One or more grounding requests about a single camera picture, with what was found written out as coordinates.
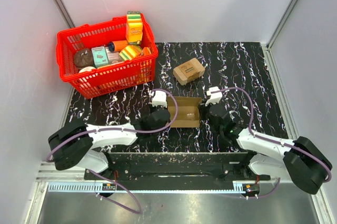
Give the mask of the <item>small clear plastic bag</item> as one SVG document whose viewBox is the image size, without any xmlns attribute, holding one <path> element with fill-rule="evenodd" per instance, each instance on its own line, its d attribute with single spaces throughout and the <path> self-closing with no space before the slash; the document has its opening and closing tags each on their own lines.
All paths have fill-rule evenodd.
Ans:
<svg viewBox="0 0 337 224">
<path fill-rule="evenodd" d="M 195 113 L 188 113 L 188 114 L 186 115 L 186 118 L 187 118 L 188 120 L 195 120 Z"/>
</svg>

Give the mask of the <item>brown cardboard box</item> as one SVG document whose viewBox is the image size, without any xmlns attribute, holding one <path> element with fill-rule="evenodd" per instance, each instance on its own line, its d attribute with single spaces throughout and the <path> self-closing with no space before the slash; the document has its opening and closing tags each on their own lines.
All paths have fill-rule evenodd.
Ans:
<svg viewBox="0 0 337 224">
<path fill-rule="evenodd" d="M 177 116 L 171 124 L 172 128 L 198 128 L 200 126 L 200 111 L 199 105 L 202 103 L 201 98 L 192 97 L 174 97 L 177 102 Z M 186 115 L 195 113 L 195 120 L 188 120 Z"/>
</svg>

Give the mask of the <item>kitchen scouring pads pack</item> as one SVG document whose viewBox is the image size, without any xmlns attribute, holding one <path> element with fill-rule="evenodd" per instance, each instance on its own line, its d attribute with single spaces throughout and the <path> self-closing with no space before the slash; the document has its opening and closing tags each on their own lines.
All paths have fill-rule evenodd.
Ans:
<svg viewBox="0 0 337 224">
<path fill-rule="evenodd" d="M 186 85 L 198 79 L 204 72 L 205 68 L 197 58 L 190 59 L 173 69 L 173 75 L 180 85 Z"/>
</svg>

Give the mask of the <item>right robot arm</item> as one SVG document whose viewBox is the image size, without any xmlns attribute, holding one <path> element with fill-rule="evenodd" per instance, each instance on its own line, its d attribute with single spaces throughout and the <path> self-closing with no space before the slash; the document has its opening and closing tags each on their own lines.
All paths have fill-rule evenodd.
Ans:
<svg viewBox="0 0 337 224">
<path fill-rule="evenodd" d="M 266 175 L 290 179 L 308 194 L 316 194 L 321 185 L 330 181 L 332 164 L 310 139 L 277 138 L 245 128 L 232 120 L 221 104 L 202 103 L 199 111 L 224 146 L 252 154 L 239 167 L 242 178 L 251 180 L 256 175 Z"/>
</svg>

